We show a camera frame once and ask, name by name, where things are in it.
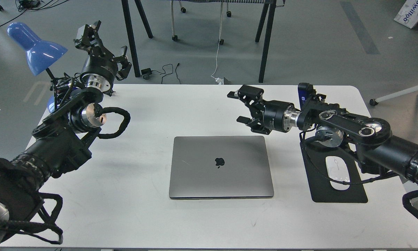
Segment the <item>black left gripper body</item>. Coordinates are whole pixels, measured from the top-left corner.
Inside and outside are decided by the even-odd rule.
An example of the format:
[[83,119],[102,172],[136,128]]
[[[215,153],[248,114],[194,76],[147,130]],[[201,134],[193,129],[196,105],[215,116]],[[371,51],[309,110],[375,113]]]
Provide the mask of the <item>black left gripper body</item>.
[[118,71],[116,62],[111,61],[115,56],[104,53],[104,56],[88,54],[80,74],[80,81],[85,85],[97,82],[95,87],[112,88]]

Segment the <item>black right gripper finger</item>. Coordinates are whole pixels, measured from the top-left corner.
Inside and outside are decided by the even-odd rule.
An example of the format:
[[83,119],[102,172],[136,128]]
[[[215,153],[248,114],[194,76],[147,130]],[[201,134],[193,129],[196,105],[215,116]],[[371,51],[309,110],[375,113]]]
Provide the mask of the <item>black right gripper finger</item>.
[[250,127],[251,132],[258,133],[262,135],[269,135],[271,133],[271,130],[266,128],[263,125],[264,122],[264,116],[255,116],[251,119],[245,116],[239,116],[236,119],[237,122],[245,124],[247,127]]
[[240,100],[247,106],[250,113],[263,113],[265,111],[263,93],[263,89],[242,85],[237,91],[229,92],[227,97]]

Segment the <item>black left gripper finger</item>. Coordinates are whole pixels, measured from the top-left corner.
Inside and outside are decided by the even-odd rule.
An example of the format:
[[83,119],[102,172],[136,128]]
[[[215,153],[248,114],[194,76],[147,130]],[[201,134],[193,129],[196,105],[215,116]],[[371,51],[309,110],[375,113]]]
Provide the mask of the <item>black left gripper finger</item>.
[[132,68],[132,63],[128,61],[127,57],[126,57],[126,53],[127,53],[128,47],[127,46],[122,46],[121,47],[121,53],[122,55],[117,56],[117,57],[112,57],[111,61],[118,65],[121,65],[121,69],[119,69],[117,67],[117,71],[116,71],[116,79],[118,81],[122,81],[124,79],[126,79],[130,73],[130,70]]
[[85,24],[80,27],[74,40],[75,47],[86,51],[91,56],[106,56],[107,50],[98,34],[100,25],[101,21],[96,21],[92,25]]

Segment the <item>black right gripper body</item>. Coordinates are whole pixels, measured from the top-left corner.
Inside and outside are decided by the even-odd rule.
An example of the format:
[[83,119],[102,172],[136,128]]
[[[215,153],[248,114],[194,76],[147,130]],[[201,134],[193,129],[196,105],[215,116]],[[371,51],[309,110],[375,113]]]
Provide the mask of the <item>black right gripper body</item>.
[[293,103],[277,100],[264,101],[264,108],[262,125],[265,134],[273,130],[287,133],[292,127],[297,127],[301,111],[296,109]]

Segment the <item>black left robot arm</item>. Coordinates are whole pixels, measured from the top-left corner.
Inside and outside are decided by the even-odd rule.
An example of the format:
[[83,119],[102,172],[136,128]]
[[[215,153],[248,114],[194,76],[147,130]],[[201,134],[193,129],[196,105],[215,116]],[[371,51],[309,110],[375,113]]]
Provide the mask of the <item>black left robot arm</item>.
[[16,234],[38,237],[51,230],[62,244],[63,231],[55,221],[63,205],[60,195],[42,193],[50,178],[77,170],[91,159],[89,147],[96,138],[112,139],[127,128],[131,116],[119,107],[102,107],[104,95],[112,95],[115,80],[125,79],[132,67],[126,57],[114,56],[104,47],[98,31],[101,21],[78,29],[75,47],[88,53],[80,76],[56,78],[49,67],[67,49],[40,39],[26,24],[9,25],[7,34],[26,51],[36,76],[46,71],[54,101],[51,113],[32,132],[35,143],[12,161],[0,158],[0,244]]

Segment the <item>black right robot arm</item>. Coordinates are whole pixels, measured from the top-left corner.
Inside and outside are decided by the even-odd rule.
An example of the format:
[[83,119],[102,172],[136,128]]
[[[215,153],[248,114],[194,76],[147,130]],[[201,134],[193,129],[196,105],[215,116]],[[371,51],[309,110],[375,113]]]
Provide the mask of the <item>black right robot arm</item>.
[[[348,184],[330,178],[311,160],[307,149],[313,142],[321,144],[321,150],[339,149],[358,163],[362,173],[376,175],[357,184],[398,175],[418,185],[418,144],[394,136],[386,120],[349,113],[338,104],[325,103],[326,96],[317,93],[312,84],[300,83],[297,91],[300,109],[289,102],[266,101],[263,89],[249,85],[229,92],[227,97],[238,99],[249,108],[251,118],[239,116],[237,122],[254,133],[269,135],[273,130],[287,133],[297,127],[304,161],[330,182]],[[414,198],[418,198],[418,190],[404,194],[402,203],[418,219],[418,209],[411,203]]]

